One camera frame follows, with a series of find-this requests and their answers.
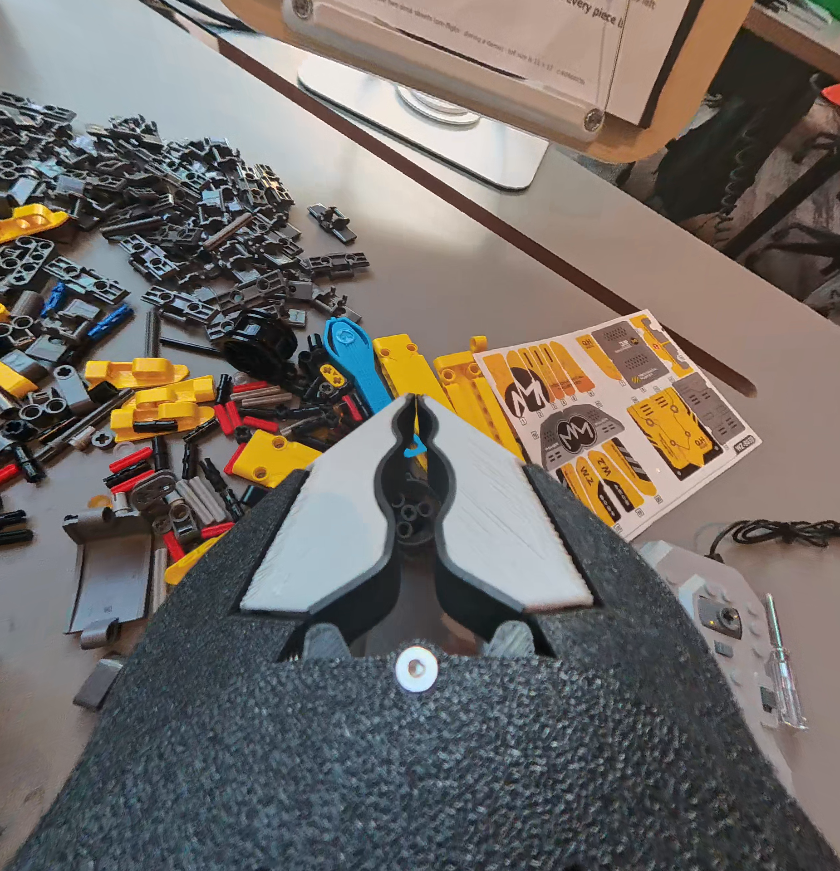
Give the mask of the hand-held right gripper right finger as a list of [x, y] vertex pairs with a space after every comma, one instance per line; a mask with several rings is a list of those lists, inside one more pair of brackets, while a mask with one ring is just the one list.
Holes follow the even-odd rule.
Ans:
[[418, 398], [435, 525], [436, 596], [479, 637], [510, 620], [594, 605], [593, 595], [536, 494], [527, 466], [428, 396]]

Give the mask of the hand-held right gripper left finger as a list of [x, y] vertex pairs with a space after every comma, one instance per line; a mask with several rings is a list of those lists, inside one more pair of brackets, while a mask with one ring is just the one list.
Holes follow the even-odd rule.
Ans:
[[242, 613], [369, 631], [400, 591], [393, 501], [416, 402], [391, 402], [311, 465], [241, 599]]

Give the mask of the blue brick separator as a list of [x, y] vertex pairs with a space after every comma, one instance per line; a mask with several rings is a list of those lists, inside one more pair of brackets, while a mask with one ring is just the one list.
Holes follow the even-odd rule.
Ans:
[[379, 375], [372, 340], [348, 317], [331, 318], [323, 332], [324, 346], [340, 372], [350, 377], [372, 415], [393, 400]]

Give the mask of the yellow curved brick piece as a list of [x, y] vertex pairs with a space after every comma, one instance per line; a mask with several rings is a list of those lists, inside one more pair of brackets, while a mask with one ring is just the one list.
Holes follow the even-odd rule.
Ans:
[[186, 432], [215, 417], [214, 408], [207, 405], [215, 396], [210, 375], [142, 389], [112, 410], [109, 426], [117, 442], [141, 440], [144, 433], [137, 433], [133, 426], [148, 421], [175, 420], [177, 431]]
[[69, 217], [65, 211], [51, 211], [42, 204], [19, 206], [10, 216], [0, 218], [0, 245], [55, 230], [64, 225]]
[[116, 389], [159, 387], [184, 380], [189, 368], [163, 357], [137, 357], [128, 362], [87, 361], [84, 378], [94, 387], [109, 382]]

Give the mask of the grey desk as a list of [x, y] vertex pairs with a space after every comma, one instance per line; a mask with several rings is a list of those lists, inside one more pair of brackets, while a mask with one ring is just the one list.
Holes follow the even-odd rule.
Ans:
[[346, 249], [309, 205], [349, 217], [383, 286], [382, 302], [360, 305], [375, 334], [416, 328], [432, 356], [475, 333], [500, 347], [648, 309], [758, 429], [798, 407], [840, 427], [838, 326], [562, 150], [528, 190], [494, 191], [303, 92], [296, 49], [246, 36], [247, 53], [238, 38], [131, 8], [151, 32], [144, 59], [189, 81], [181, 108], [218, 106], [238, 119], [230, 139], [242, 126], [265, 140], [307, 245]]
[[[333, 251], [304, 207], [349, 215], [370, 276], [348, 289], [372, 336], [408, 333], [431, 360], [484, 334], [492, 347], [649, 309], [744, 377], [718, 382], [763, 443], [641, 540], [705, 551], [738, 519], [840, 521], [840, 329], [565, 158], [505, 201], [547, 267], [139, 2], [0, 2], [0, 92], [77, 113], [142, 114], [166, 137], [222, 136], [271, 166], [308, 248]], [[75, 548], [63, 515], [101, 490], [104, 452], [72, 453], [11, 507], [35, 540], [0, 549], [0, 869], [54, 800], [97, 717], [72, 704], [98, 653], [64, 634]]]

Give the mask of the background wooden desk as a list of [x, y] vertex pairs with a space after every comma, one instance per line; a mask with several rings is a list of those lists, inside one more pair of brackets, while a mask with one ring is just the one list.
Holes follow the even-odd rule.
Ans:
[[840, 21], [813, 2], [754, 2], [743, 26], [821, 70], [840, 72]]

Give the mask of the yellow wide panel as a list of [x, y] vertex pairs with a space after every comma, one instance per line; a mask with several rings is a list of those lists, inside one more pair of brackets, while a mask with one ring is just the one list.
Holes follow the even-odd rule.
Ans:
[[224, 472], [273, 489], [293, 471], [304, 470], [321, 455], [302, 443], [256, 430], [226, 464]]

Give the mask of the grey wheel hub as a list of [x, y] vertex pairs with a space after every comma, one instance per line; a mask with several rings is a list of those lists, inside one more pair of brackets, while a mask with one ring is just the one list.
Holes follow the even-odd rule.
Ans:
[[440, 502], [425, 479], [406, 473], [391, 498], [395, 536], [403, 547], [420, 547], [434, 541]]

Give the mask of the yellow grey sticker sheet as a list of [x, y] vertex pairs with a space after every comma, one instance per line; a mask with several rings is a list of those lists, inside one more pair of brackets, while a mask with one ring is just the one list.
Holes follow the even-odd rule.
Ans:
[[648, 310], [474, 358], [525, 455], [627, 541], [761, 445]]

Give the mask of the yellow long panel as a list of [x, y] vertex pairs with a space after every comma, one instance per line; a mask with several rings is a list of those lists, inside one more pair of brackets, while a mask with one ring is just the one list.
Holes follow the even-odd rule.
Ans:
[[392, 398], [405, 394], [426, 395], [453, 410], [433, 368], [407, 334], [374, 339], [372, 347]]

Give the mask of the black wheel rim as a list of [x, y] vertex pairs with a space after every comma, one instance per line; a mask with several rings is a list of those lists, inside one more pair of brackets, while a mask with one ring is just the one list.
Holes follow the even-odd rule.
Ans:
[[295, 367], [291, 363], [298, 340], [279, 317], [258, 309], [239, 313], [232, 328], [215, 341], [224, 359], [257, 381], [282, 384]]

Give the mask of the grey curved panel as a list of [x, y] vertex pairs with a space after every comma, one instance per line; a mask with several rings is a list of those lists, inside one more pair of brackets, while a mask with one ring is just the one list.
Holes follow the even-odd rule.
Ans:
[[66, 633], [79, 646], [108, 646], [122, 624], [148, 612], [152, 573], [151, 524], [135, 510], [88, 509], [64, 518], [63, 529], [77, 545], [77, 593]]

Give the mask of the grey brick motor block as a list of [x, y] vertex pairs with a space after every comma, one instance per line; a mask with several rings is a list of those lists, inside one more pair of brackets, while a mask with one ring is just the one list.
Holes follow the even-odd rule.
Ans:
[[704, 637], [758, 746], [794, 795], [791, 769], [774, 737], [787, 726], [778, 716], [768, 668], [771, 641], [765, 602], [739, 572], [712, 558], [664, 541], [646, 543], [639, 551]]

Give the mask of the small dark grey connector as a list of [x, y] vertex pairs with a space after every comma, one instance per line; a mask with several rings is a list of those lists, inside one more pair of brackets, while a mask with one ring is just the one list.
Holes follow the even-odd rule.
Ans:
[[126, 658], [112, 651], [97, 662], [72, 700], [72, 704], [84, 710], [99, 713], [126, 663]]

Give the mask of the pile of loose brick pieces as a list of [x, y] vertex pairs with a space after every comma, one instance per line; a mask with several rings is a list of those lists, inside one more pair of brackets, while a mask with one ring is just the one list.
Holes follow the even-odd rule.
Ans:
[[[369, 268], [361, 252], [305, 255], [294, 200], [274, 170], [221, 137], [166, 140], [142, 115], [80, 130], [76, 114], [0, 93], [0, 218], [42, 204], [61, 227], [0, 245], [0, 489], [39, 484], [69, 451], [114, 450], [102, 502], [135, 510], [176, 561], [215, 543], [265, 495], [238, 496], [226, 464], [256, 430], [324, 453], [369, 417], [323, 336], [299, 332], [312, 309], [360, 318], [336, 282]], [[236, 316], [279, 317], [298, 340], [282, 384], [235, 369], [215, 347]], [[215, 417], [133, 426], [113, 409], [136, 392], [91, 387], [87, 361], [163, 357], [213, 376]]]

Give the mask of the silver stand base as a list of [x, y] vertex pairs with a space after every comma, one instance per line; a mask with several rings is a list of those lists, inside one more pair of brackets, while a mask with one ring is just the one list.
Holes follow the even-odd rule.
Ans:
[[549, 143], [441, 98], [310, 55], [298, 70], [307, 92], [431, 157], [504, 191], [523, 191]]

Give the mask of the wooden framed instruction board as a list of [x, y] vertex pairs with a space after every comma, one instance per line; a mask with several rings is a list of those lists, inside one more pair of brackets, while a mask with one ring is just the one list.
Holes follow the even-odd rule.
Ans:
[[752, 2], [226, 2], [267, 37], [608, 163], [695, 115]]

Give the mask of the yellow large frame panel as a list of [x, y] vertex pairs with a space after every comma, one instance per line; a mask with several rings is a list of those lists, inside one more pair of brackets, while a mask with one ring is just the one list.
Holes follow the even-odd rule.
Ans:
[[433, 366], [456, 414], [524, 462], [521, 445], [475, 361], [474, 354], [487, 348], [486, 336], [476, 335], [470, 340], [469, 350], [439, 356]]

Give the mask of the clear handled screwdriver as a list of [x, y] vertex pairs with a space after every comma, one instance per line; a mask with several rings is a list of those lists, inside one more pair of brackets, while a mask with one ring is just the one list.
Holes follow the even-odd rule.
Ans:
[[791, 657], [783, 642], [780, 621], [772, 594], [765, 594], [764, 604], [771, 641], [768, 668], [774, 683], [779, 720], [790, 729], [806, 732], [809, 726], [801, 704]]

